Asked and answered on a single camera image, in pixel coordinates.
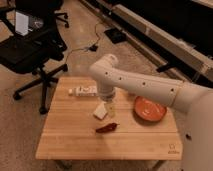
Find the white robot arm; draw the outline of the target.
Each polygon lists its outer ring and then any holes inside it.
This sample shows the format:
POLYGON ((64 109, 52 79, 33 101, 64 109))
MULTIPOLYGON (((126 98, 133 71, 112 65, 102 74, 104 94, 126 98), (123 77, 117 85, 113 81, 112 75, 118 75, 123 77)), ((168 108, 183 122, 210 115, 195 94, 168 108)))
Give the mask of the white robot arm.
POLYGON ((147 98, 187 115, 181 171, 213 171, 213 88, 182 80, 117 69, 118 58, 105 54, 89 67, 103 101, 115 88, 147 98))

